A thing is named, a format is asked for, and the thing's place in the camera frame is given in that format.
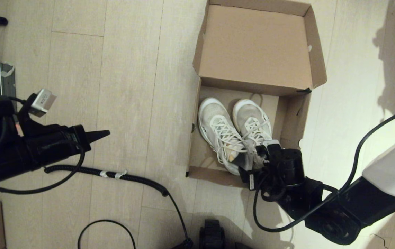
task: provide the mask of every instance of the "box lid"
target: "box lid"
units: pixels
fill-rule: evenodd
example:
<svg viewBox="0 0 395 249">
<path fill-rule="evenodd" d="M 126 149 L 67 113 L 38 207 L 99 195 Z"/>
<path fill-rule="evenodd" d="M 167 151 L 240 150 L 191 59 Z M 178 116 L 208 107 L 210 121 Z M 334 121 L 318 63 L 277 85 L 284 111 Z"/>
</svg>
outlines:
<svg viewBox="0 0 395 249">
<path fill-rule="evenodd" d="M 275 96 L 327 80 L 312 7 L 284 0 L 209 1 L 193 66 L 203 85 Z"/>
</svg>

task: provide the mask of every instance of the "floor plank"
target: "floor plank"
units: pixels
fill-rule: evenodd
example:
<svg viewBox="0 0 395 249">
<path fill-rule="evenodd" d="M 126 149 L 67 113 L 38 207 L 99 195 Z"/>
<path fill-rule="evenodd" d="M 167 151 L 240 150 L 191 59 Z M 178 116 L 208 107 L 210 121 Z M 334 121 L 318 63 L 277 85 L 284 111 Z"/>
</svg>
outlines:
<svg viewBox="0 0 395 249">
<path fill-rule="evenodd" d="M 96 130 L 102 43 L 103 38 L 98 36 L 52 34 L 48 88 L 58 98 L 47 114 L 48 124 L 83 125 L 85 131 Z M 84 166 L 93 165 L 93 152 L 94 144 Z M 78 159 L 73 156 L 60 163 L 76 165 Z M 44 185 L 66 174 L 45 175 Z M 91 177 L 77 173 L 63 186 L 43 194 L 43 248 L 76 247 L 79 233 L 89 221 Z"/>
<path fill-rule="evenodd" d="M 107 0 L 55 0 L 53 31 L 104 35 Z"/>
<path fill-rule="evenodd" d="M 194 203 L 191 238 L 199 241 L 199 230 L 205 219 L 218 219 L 224 227 L 226 245 L 234 248 L 234 243 L 242 239 L 249 190 L 199 180 Z"/>
<path fill-rule="evenodd" d="M 160 0 L 107 4 L 97 129 L 109 129 L 111 135 L 96 142 L 96 168 L 145 173 L 162 4 Z M 137 240 L 142 190 L 139 183 L 93 178 L 90 221 L 123 222 Z M 117 248 L 120 245 L 107 238 L 119 233 L 91 231 L 89 247 Z"/>
<path fill-rule="evenodd" d="M 368 132 L 381 61 L 372 39 L 384 25 L 387 1 L 339 1 L 309 165 L 305 174 L 340 187 L 354 150 Z"/>
<path fill-rule="evenodd" d="M 16 66 L 17 96 L 27 98 L 47 86 L 53 1 L 9 1 L 0 61 Z M 42 187 L 41 170 L 11 178 L 0 186 L 13 189 Z M 9 248 L 42 248 L 42 194 L 0 194 Z"/>
<path fill-rule="evenodd" d="M 335 21 L 337 0 L 311 0 L 306 2 L 311 3 L 313 6 L 314 14 L 316 15 L 317 28 L 321 38 L 322 50 L 324 52 L 325 65 L 328 68 L 328 57 Z M 311 92 L 304 137 L 299 142 L 305 165 L 309 165 L 310 163 L 311 149 L 313 140 L 315 139 L 314 134 L 318 121 L 319 110 L 321 108 L 323 88 L 324 85 L 321 85 Z"/>
<path fill-rule="evenodd" d="M 191 227 L 192 214 L 181 214 L 185 226 Z M 138 248 L 169 249 L 184 240 L 182 225 L 176 211 L 142 207 Z"/>
<path fill-rule="evenodd" d="M 248 195 L 242 243 L 255 249 L 293 248 L 296 236 L 295 228 L 281 233 L 269 233 L 257 227 L 253 217 L 254 193 L 254 191 L 251 191 Z M 288 215 L 276 203 L 264 202 L 261 197 L 258 198 L 256 210 L 260 224 L 275 228 L 289 223 Z"/>
<path fill-rule="evenodd" d="M 199 77 L 192 67 L 206 1 L 165 0 L 145 176 L 167 187 L 179 208 L 192 212 L 196 183 L 185 178 Z M 174 210 L 144 187 L 143 206 Z"/>
</svg>

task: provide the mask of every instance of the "white tape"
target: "white tape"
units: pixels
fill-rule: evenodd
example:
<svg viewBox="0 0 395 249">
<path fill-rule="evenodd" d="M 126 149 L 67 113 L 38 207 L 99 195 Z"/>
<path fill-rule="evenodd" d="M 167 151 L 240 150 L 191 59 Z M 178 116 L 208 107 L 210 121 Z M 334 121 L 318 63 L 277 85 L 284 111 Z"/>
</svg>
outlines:
<svg viewBox="0 0 395 249">
<path fill-rule="evenodd" d="M 11 76 L 11 74 L 14 72 L 15 69 L 16 69 L 16 68 L 15 68 L 14 66 L 12 66 L 12 68 L 11 68 L 8 72 L 2 71 L 2 72 L 1 72 L 1 76 L 2 76 L 2 77 Z"/>
<path fill-rule="evenodd" d="M 125 170 L 123 173 L 116 173 L 115 179 L 120 179 L 120 177 L 123 176 L 123 175 L 126 175 L 127 172 L 128 172 L 128 171 Z"/>
<path fill-rule="evenodd" d="M 100 172 L 100 174 L 99 174 L 100 176 L 102 176 L 102 177 L 105 177 L 105 178 L 108 178 L 108 176 L 107 176 L 107 171 L 101 171 Z"/>
</svg>

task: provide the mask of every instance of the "sneaker sole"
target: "sneaker sole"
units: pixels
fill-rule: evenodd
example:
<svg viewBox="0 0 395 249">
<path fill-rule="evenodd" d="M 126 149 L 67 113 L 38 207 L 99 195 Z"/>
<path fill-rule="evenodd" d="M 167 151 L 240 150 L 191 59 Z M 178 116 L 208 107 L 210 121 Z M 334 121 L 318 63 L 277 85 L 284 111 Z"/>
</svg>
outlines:
<svg viewBox="0 0 395 249">
<path fill-rule="evenodd" d="M 242 106 L 244 106 L 245 104 L 251 104 L 251 105 L 257 107 L 259 109 L 260 113 L 262 114 L 262 117 L 264 118 L 264 120 L 265 121 L 269 120 L 268 115 L 254 101 L 252 101 L 250 99 L 241 99 L 241 100 L 237 101 L 237 103 L 233 107 L 233 123 L 234 123 L 234 126 L 236 127 L 237 131 L 239 132 L 239 134 L 240 134 L 240 129 L 239 129 L 239 124 L 237 123 L 237 113 L 242 108 Z"/>
</svg>

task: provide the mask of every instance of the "label sticker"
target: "label sticker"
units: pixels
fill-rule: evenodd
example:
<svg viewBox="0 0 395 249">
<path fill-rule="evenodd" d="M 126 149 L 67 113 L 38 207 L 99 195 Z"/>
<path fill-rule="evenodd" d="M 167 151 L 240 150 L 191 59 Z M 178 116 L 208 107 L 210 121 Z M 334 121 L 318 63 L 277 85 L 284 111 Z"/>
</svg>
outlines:
<svg viewBox="0 0 395 249">
<path fill-rule="evenodd" d="M 250 190 L 254 189 L 254 175 L 250 175 Z"/>
</svg>

